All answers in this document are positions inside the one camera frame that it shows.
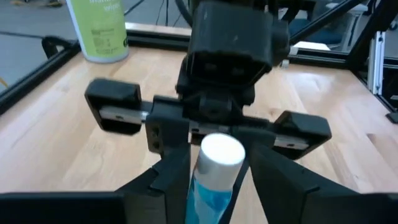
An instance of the white cap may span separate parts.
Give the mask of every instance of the white cap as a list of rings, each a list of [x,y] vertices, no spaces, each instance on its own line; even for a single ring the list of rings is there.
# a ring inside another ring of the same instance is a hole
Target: white cap
[[[245,154],[243,145],[234,137],[209,134],[201,142],[193,175],[209,190],[231,190]]]

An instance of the wooden tabletop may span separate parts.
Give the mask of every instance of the wooden tabletop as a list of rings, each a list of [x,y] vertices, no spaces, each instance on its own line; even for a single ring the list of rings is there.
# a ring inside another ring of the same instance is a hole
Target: wooden tabletop
[[[115,190],[148,169],[159,157],[147,150],[145,131],[129,137],[100,130],[83,94],[92,79],[106,77],[140,83],[145,100],[175,96],[183,56],[133,47],[113,64],[90,63],[82,54],[71,59],[0,117],[0,192]],[[398,126],[349,71],[274,69],[244,112],[273,121],[283,110],[323,116],[333,133],[298,163],[359,192],[398,192]],[[265,220],[248,172],[231,223]]]

